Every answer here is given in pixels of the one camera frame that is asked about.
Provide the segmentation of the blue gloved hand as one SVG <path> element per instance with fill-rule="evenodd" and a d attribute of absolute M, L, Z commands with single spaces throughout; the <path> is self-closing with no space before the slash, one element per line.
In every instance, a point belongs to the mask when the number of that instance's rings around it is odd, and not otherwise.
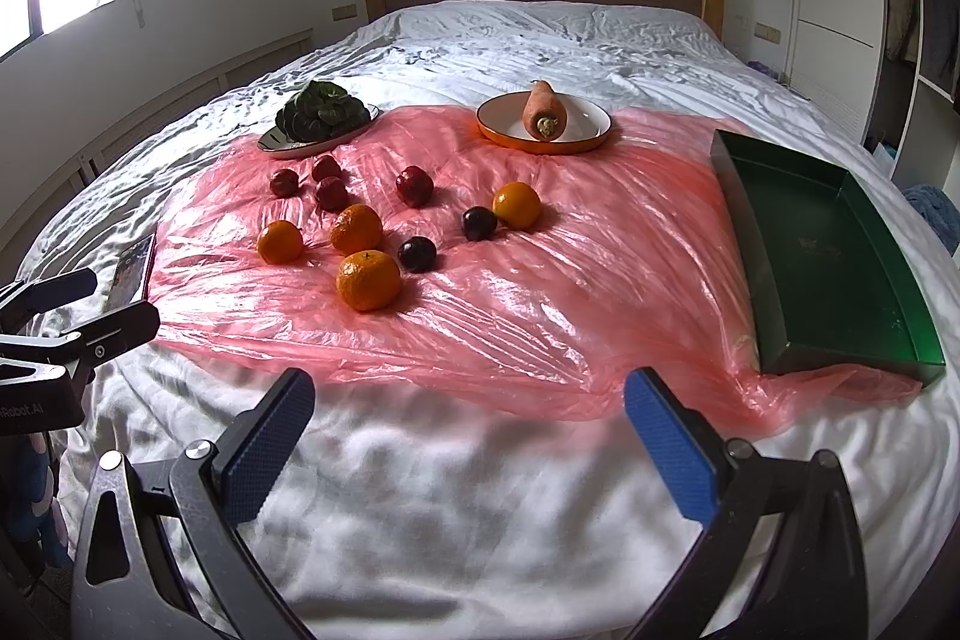
<path fill-rule="evenodd" d="M 2 539 L 31 578 L 71 564 L 47 434 L 2 438 Z"/>

